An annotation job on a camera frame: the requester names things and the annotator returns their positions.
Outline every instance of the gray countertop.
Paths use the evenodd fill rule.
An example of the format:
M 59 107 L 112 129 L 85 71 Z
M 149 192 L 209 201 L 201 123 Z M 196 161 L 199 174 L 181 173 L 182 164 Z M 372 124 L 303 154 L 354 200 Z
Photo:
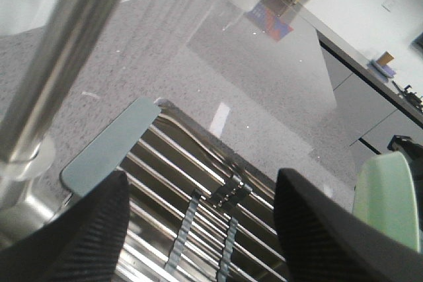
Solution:
M 131 101 L 161 97 L 206 129 L 224 103 L 220 139 L 236 153 L 273 180 L 296 168 L 351 208 L 355 167 L 315 28 L 286 7 L 293 30 L 276 41 L 261 9 L 267 20 L 234 0 L 122 3 L 55 117 L 57 159 L 40 184 L 62 197 L 60 170 Z M 41 35 L 0 39 L 0 114 Z

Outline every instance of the cabinet door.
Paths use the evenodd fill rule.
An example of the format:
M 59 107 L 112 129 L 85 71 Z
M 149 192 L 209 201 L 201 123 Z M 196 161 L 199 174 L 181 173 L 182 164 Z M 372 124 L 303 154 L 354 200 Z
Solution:
M 334 94 L 338 110 L 345 121 L 350 144 L 396 109 L 355 74 L 339 85 Z
M 332 88 L 335 89 L 345 81 L 352 72 L 324 48 L 322 48 L 322 53 L 328 70 L 330 83 L 332 84 Z
M 423 129 L 399 110 L 366 133 L 363 139 L 381 153 L 386 153 L 389 152 L 387 146 L 394 135 L 412 137 L 414 142 L 423 145 Z
M 363 163 L 376 154 L 360 141 L 354 142 L 350 147 L 357 174 L 360 173 Z

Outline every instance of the speckled stone surface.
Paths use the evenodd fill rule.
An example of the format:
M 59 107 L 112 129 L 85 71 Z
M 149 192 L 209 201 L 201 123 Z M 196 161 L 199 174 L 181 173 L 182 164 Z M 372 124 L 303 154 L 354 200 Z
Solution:
M 208 128 L 230 107 L 221 140 L 275 179 L 296 168 L 345 208 L 355 167 L 315 29 L 288 9 L 279 42 L 233 0 L 122 3 L 55 117 L 57 159 L 41 181 L 58 197 L 60 170 L 139 96 L 172 101 Z M 0 114 L 42 33 L 0 38 Z

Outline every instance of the metal grate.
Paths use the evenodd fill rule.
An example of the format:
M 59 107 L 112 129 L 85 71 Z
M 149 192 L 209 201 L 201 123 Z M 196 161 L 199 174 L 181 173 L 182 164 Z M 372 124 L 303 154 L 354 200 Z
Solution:
M 160 106 L 162 113 L 118 167 L 131 184 L 131 219 L 116 280 L 286 281 L 273 226 L 273 189 L 240 168 L 218 141 L 210 143 L 205 131 L 192 129 L 169 102 Z M 211 198 L 234 175 L 252 193 L 230 210 Z M 193 193 L 199 193 L 194 209 Z M 182 252 L 177 257 L 176 245 Z M 177 259 L 172 269 L 169 254 Z

